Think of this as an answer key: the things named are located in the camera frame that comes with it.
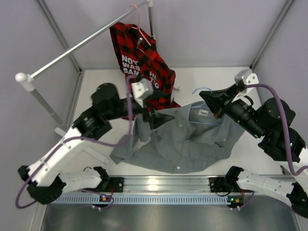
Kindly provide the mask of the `grey button shirt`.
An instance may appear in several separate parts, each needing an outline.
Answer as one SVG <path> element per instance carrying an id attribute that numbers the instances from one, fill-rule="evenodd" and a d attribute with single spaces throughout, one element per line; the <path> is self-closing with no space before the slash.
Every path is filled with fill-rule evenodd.
<path id="1" fill-rule="evenodd" d="M 244 129 L 227 115 L 214 118 L 202 101 L 157 113 L 173 119 L 151 129 L 142 115 L 137 115 L 132 135 L 120 139 L 128 142 L 114 148 L 110 154 L 115 164 L 125 162 L 171 174 L 203 171 L 229 158 L 244 133 Z"/>

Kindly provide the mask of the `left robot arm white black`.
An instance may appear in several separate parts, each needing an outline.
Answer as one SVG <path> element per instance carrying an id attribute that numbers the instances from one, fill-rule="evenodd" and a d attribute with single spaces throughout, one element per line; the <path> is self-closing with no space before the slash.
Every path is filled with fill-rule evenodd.
<path id="1" fill-rule="evenodd" d="M 131 136 L 116 144 L 100 141 L 112 129 L 112 120 L 128 118 L 128 133 L 131 133 L 131 119 L 136 115 L 140 115 L 151 129 L 174 119 L 171 115 L 147 108 L 147 99 L 163 95 L 161 91 L 153 89 L 148 80 L 143 78 L 133 83 L 130 89 L 133 92 L 128 92 L 126 98 L 121 99 L 113 83 L 101 84 L 91 96 L 92 106 L 80 114 L 55 147 L 37 162 L 19 167 L 18 173 L 25 182 L 22 189 L 26 189 L 35 202 L 47 205 L 65 193 L 107 190 L 110 177 L 103 167 L 91 167 L 75 173 L 63 173 L 62 170 L 79 153 L 86 151 L 88 142 L 113 148 L 127 144 Z"/>

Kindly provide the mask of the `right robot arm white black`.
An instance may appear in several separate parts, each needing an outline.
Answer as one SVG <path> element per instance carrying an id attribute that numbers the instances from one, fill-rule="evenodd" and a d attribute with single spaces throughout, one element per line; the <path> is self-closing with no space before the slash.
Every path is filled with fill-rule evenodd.
<path id="1" fill-rule="evenodd" d="M 251 88 L 266 88 L 273 97 L 257 110 L 243 101 Z M 234 84 L 224 90 L 201 91 L 215 118 L 227 115 L 254 138 L 261 138 L 259 148 L 286 169 L 293 182 L 275 180 L 232 166 L 224 177 L 224 186 L 232 192 L 251 191 L 264 194 L 289 206 L 298 215 L 308 217 L 308 147 L 290 127 L 295 112 L 266 84 Z"/>

